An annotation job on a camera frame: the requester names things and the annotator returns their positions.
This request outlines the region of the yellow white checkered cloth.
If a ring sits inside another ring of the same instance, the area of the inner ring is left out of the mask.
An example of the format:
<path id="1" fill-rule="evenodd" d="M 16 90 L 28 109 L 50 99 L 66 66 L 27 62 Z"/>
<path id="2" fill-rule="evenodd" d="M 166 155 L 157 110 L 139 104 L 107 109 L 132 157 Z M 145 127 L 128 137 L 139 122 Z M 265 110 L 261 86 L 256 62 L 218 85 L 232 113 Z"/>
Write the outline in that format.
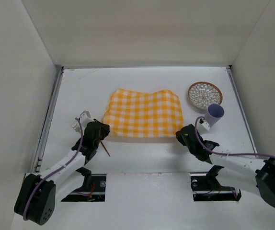
<path id="1" fill-rule="evenodd" d="M 118 89 L 111 94 L 102 122 L 116 137 L 169 138 L 183 127 L 183 113 L 178 95 L 171 90 Z"/>

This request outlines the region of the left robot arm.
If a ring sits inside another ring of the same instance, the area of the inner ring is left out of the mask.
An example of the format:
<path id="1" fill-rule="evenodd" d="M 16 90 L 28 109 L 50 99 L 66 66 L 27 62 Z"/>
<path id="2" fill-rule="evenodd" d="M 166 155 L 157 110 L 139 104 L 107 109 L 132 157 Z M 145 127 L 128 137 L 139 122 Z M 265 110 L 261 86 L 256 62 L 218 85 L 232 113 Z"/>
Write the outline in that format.
<path id="1" fill-rule="evenodd" d="M 58 163 L 40 173 L 30 173 L 23 180 L 14 212 L 25 221 L 44 225 L 51 218 L 55 205 L 72 192 L 87 191 L 91 199 L 96 188 L 92 173 L 85 165 L 95 156 L 100 142 L 110 127 L 94 119 L 80 129 L 80 138 Z"/>

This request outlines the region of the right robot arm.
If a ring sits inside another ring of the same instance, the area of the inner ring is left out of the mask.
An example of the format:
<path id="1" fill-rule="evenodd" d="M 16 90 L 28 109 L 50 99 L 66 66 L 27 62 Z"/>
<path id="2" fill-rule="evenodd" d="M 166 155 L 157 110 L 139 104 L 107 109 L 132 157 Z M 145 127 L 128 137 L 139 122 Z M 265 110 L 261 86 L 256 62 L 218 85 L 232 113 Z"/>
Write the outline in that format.
<path id="1" fill-rule="evenodd" d="M 202 176 L 202 190 L 215 191 L 233 187 L 255 194 L 275 208 L 275 158 L 256 158 L 236 154 L 214 154 L 219 144 L 204 140 L 192 124 L 175 133 L 177 140 L 211 169 Z"/>

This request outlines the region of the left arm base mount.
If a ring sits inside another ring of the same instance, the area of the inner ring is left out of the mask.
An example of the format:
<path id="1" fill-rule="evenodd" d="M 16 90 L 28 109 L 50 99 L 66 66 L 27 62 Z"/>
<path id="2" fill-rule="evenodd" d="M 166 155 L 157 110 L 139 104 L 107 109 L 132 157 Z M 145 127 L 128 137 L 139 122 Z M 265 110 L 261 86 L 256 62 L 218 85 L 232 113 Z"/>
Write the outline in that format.
<path id="1" fill-rule="evenodd" d="M 76 172 L 83 176 L 83 183 L 72 190 L 61 202 L 104 202 L 107 175 L 92 174 L 86 168 L 77 169 Z"/>

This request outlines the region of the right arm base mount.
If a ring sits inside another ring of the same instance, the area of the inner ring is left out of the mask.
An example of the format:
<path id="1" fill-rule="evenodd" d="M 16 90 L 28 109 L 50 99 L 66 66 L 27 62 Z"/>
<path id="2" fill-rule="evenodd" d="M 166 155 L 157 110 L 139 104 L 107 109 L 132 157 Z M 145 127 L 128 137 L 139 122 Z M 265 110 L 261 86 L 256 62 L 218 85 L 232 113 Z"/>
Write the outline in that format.
<path id="1" fill-rule="evenodd" d="M 218 180 L 221 166 L 213 166 L 208 172 L 190 175 L 193 200 L 195 202 L 235 201 L 241 199 L 241 190 L 222 186 Z"/>

